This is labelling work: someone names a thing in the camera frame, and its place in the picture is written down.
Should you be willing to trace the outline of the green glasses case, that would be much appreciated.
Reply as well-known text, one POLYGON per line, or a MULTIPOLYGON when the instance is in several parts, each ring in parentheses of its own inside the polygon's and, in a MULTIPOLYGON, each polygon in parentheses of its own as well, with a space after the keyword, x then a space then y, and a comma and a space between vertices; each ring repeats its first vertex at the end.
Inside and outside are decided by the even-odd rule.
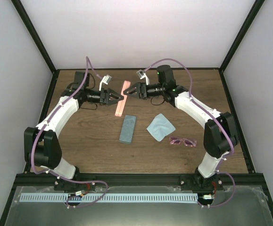
POLYGON ((136 116, 126 115, 124 117, 119 142, 124 144, 130 144, 132 142, 134 128, 136 124, 136 116))

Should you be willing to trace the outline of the light blue cleaning cloth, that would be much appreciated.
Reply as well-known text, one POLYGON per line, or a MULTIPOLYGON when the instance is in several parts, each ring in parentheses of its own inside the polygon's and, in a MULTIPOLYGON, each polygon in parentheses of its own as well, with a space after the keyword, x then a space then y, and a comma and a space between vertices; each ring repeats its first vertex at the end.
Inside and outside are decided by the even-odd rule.
POLYGON ((163 115, 158 114, 147 127, 149 134, 158 142, 176 130, 174 125, 163 115))

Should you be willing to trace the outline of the purple frame sunglasses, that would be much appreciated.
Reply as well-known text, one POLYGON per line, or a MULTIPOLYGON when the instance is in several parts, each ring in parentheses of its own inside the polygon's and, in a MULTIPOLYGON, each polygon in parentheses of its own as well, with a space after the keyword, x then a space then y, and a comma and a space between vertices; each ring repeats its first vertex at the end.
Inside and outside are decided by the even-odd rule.
POLYGON ((185 146, 189 146, 189 147, 196 147, 197 146, 196 140, 182 138, 182 137, 170 137, 169 143, 171 145, 184 144, 185 146))

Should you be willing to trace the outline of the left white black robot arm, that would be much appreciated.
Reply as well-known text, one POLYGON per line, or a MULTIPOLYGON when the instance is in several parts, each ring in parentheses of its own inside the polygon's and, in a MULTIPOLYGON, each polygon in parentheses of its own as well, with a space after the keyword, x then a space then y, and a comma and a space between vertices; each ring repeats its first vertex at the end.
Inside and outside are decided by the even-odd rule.
POLYGON ((85 102, 109 106, 124 99, 112 89, 90 89, 88 86, 91 77, 90 73, 76 71, 74 81, 62 92, 49 115, 36 127, 28 127, 24 132, 25 161, 42 168, 45 173, 52 172, 65 178, 65 185, 71 190, 77 190, 82 184, 82 179, 77 175, 78 168, 63 158, 59 134, 85 102))

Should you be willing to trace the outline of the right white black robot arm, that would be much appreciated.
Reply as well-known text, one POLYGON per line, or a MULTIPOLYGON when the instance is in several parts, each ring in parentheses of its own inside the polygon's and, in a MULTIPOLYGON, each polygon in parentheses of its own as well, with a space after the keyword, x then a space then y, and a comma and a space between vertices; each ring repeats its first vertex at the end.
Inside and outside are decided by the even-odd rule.
POLYGON ((124 94, 139 99, 162 96, 173 107, 187 113, 204 129, 203 145, 206 151, 202 162, 195 170, 194 181, 197 188, 207 189, 213 176, 218 172, 220 163, 233 154, 239 137, 231 113, 221 113, 197 100, 190 88, 177 85, 174 73, 169 65, 157 67, 158 82, 150 84, 145 70, 137 72, 140 79, 124 90, 124 94))

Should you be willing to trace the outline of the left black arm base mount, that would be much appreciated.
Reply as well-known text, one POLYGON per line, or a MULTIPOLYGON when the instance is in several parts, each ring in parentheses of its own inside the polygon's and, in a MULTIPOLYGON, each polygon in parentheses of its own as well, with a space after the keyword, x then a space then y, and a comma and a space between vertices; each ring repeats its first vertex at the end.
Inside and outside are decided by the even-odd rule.
MULTIPOLYGON (((78 176, 74 176, 72 180, 75 181, 93 181, 96 180, 97 177, 94 176, 93 174, 86 174, 86 173, 81 173, 78 176)), ((57 185, 54 185, 54 190, 55 191, 64 191, 68 193, 73 193, 76 191, 80 190, 85 190, 87 191, 88 189, 93 190, 93 185, 91 183, 76 183, 76 182, 69 182, 63 179, 57 180, 57 185)))

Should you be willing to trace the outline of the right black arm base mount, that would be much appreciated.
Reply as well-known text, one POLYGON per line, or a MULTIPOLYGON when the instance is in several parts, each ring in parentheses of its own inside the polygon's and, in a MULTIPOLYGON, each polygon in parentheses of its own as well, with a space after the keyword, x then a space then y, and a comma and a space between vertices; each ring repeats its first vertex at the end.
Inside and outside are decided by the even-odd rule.
POLYGON ((179 184, 184 190, 192 191, 210 191, 214 188, 213 182, 216 184, 220 177, 213 175, 209 178, 204 178, 200 173, 195 172, 193 174, 181 174, 179 176, 179 184))

